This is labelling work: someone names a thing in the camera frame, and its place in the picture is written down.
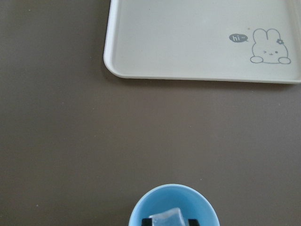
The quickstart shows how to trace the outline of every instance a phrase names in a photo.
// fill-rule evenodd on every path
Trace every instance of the table surface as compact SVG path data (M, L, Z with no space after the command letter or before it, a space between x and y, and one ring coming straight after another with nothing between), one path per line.
M1 2L0 225L127 225L167 183L223 226L298 225L301 86L115 77L109 8Z

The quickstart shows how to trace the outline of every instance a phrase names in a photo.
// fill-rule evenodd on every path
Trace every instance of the blue bowl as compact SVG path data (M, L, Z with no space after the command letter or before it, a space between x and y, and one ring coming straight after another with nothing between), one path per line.
M156 187L136 204L129 226L141 226L143 218L179 207L185 219L197 219L201 226L219 226L211 204L196 190L176 184Z

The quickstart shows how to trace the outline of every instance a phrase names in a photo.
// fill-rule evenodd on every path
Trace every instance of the bunny drawing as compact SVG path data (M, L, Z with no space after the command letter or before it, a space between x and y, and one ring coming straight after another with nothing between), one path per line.
M252 63L290 64L288 51L276 29L257 29L253 32Z

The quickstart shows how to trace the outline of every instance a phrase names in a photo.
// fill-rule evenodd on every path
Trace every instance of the tray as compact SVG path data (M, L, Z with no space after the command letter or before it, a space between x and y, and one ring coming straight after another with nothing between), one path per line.
M301 82L301 0L112 0L104 62L143 79Z

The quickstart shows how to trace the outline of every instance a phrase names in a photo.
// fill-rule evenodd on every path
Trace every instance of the rabbit ear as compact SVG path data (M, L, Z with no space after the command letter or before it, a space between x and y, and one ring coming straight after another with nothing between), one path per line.
M276 29L268 29L267 30L268 40L270 41L277 41L280 39L280 33Z
M268 39L266 31L261 28L254 31L253 38L255 42L264 42Z

